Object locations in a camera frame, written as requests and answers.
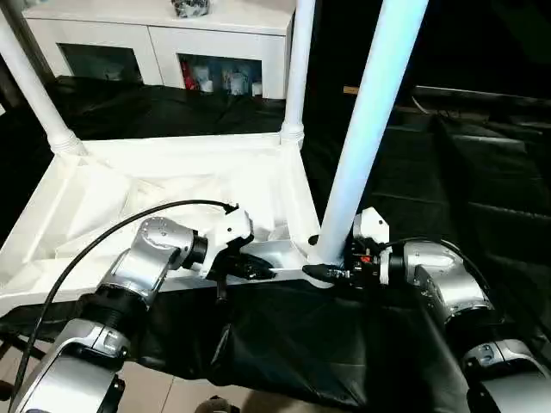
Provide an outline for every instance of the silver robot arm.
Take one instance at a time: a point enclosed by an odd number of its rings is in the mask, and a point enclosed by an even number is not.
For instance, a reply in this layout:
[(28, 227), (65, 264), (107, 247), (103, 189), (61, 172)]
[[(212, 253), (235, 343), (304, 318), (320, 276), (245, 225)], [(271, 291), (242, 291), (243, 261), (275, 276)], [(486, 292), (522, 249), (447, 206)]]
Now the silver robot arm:
[(116, 412), (125, 386), (117, 372), (168, 271), (191, 268), (204, 277), (216, 256), (239, 238), (252, 240), (251, 221), (240, 209), (205, 237), (170, 219), (146, 219), (81, 317), (65, 326), (30, 373), (10, 413)]
[(457, 247), (421, 237), (389, 243), (389, 226), (374, 208), (356, 215), (352, 238), (343, 266), (303, 270), (317, 280), (354, 288), (413, 286), (461, 366), (473, 413), (551, 411), (551, 373), (516, 335), (513, 322), (495, 309), (484, 281), (472, 274), (478, 271)]

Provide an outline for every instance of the white pole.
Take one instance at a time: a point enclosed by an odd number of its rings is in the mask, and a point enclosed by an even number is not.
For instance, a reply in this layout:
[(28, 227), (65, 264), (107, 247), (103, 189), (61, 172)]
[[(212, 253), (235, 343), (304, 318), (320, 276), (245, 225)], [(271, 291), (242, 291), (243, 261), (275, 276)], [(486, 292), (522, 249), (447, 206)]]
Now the white pole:
[(313, 14), (316, 0), (298, 0), (294, 14), (293, 45), (291, 49), (291, 64), (287, 86), (285, 119), (280, 136), (282, 141), (296, 142), (302, 147), (304, 126), (302, 125), (302, 109), (306, 91), (306, 75), (308, 74), (308, 59), (310, 58), (310, 43), (312, 42)]
[(308, 257), (339, 264), (429, 0), (384, 0), (321, 233)]
[(85, 153), (82, 142), (61, 119), (58, 110), (53, 106), (50, 96), (28, 61), (27, 55), (17, 41), (3, 11), (0, 10), (0, 53), (19, 89), (46, 131), (48, 143), (54, 153)]

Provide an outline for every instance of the floor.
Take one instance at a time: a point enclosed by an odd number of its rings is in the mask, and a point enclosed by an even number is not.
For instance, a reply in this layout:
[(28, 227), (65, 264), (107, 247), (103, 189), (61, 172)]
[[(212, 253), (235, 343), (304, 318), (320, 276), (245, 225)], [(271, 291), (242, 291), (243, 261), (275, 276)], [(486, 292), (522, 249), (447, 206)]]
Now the floor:
[[(39, 342), (37, 347), (47, 351), (49, 344)], [(0, 379), (13, 383), (21, 352), (11, 348), (0, 360)], [(31, 359), (29, 371), (38, 364)], [(184, 380), (156, 372), (128, 362), (119, 375), (126, 382), (126, 390), (119, 404), (119, 413), (193, 413), (197, 406), (212, 396), (225, 398), (242, 413), (338, 413), (328, 409), (286, 398), (277, 394), (252, 391), (229, 385), (216, 387), (206, 380)], [(0, 402), (0, 413), (7, 413), (9, 402)]]

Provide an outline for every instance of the white tray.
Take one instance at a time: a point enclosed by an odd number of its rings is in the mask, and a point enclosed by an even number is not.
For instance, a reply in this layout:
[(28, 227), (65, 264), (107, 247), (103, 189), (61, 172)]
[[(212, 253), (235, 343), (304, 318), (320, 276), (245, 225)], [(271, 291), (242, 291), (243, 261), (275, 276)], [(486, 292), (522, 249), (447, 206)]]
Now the white tray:
[[(106, 140), (85, 142), (88, 157), (56, 156), (0, 250), (0, 317), (43, 302), (69, 261), (113, 223), (172, 200), (238, 203), (256, 236), (246, 251), (272, 262), (277, 280), (303, 278), (307, 240), (319, 234), (319, 222), (299, 149), (279, 142), (278, 133)], [(201, 232), (222, 213), (180, 206), (159, 214)], [(78, 264), (56, 301), (95, 291), (137, 225)], [(181, 269), (170, 272), (162, 291), (212, 285)]]

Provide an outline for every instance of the black sheet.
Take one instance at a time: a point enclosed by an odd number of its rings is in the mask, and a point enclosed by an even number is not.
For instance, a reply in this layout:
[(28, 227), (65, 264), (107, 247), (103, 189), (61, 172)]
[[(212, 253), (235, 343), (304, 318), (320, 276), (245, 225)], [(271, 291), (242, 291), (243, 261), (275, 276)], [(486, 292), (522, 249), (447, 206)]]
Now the black sheet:
[[(81, 139), (274, 132), (284, 109), (281, 102), (73, 79), (60, 80), (52, 95)], [(349, 96), (333, 96), (331, 105), (306, 104), (302, 156), (320, 217), (352, 106)], [(6, 182), (15, 201), (2, 222), (5, 236), (51, 155), (25, 109), (0, 117), (0, 131), (22, 137), (10, 141), (11, 151), (29, 151), (25, 164), (12, 163), (5, 152), (0, 165), (22, 177)], [(549, 356), (543, 335), (551, 328), (548, 142), (541, 134), (493, 135), (449, 120), (393, 114), (360, 209), (376, 207), (393, 238), (425, 234), (458, 243), (521, 321), (522, 335)], [(213, 290), (159, 294), (133, 342), (133, 357), (187, 379), (320, 404), (466, 411), (461, 373), (412, 291), (350, 296), (289, 281), (232, 288), (230, 298), (229, 308), (218, 308)], [(41, 337), (52, 340), (83, 300), (55, 305)], [(36, 310), (13, 310), (0, 330), (25, 334)]]

